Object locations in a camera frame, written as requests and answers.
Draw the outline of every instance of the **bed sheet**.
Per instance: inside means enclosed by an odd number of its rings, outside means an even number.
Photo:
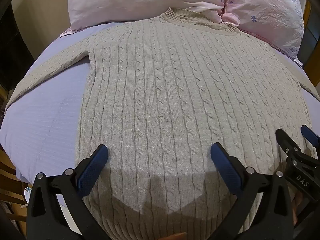
[[[119,24],[102,24],[58,38],[28,72],[77,41]],[[17,167],[18,179],[32,184],[39,172],[53,176],[75,167],[78,119],[88,73],[89,59],[84,58],[28,92],[8,109],[0,129],[0,143]],[[312,129],[320,134],[320,102],[304,89],[301,93],[308,105]]]

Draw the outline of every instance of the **beige cable knit sweater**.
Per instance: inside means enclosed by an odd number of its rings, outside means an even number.
[[[113,239],[206,239],[235,200],[210,159],[214,142],[268,174],[284,160],[276,129],[305,147],[309,115],[285,62],[263,41],[181,9],[71,46],[26,76],[9,105],[86,55],[76,164],[108,147],[85,203]]]

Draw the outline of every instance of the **wooden floor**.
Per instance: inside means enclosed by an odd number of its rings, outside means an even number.
[[[0,161],[4,164],[6,164],[7,166],[9,167],[12,167],[15,169],[15,166],[11,163],[9,157],[3,152],[0,150]],[[15,176],[9,174],[9,173],[6,173],[2,170],[0,170],[0,173],[3,173],[3,175],[7,176],[7,177],[10,177],[12,179],[17,179]],[[21,198],[20,195],[17,195],[15,193],[11,193],[10,194],[11,196],[13,197],[16,197],[16,198]],[[15,204],[15,203],[12,203],[12,211],[14,214],[16,215],[21,215],[21,216],[26,216],[27,215],[27,208],[20,208],[21,205],[19,204]],[[19,226],[23,232],[23,234],[26,236],[27,234],[27,228],[26,228],[26,222],[18,222],[19,223]]]

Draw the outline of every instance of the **wooden chair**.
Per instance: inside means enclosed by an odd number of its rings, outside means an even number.
[[[5,165],[1,161],[0,161],[0,170],[5,171],[5,172],[12,174],[14,176],[16,175],[15,169]],[[17,181],[15,179],[11,179],[8,176],[5,176],[4,174],[5,174],[4,172],[0,173],[0,189],[18,194],[20,196],[23,196],[23,200],[12,196],[13,194],[10,194],[10,193],[8,195],[0,193],[0,200],[11,202],[11,203],[16,203],[16,204],[20,204],[20,205],[26,204],[27,202],[24,199],[24,189],[26,187],[28,187],[28,184],[25,182],[22,182],[22,181]],[[23,221],[23,222],[27,221],[26,216],[7,213],[7,217],[10,220]]]

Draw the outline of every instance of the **blue flower print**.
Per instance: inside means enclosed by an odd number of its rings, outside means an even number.
[[[257,22],[257,18],[255,16],[251,16],[250,18],[254,23]]]

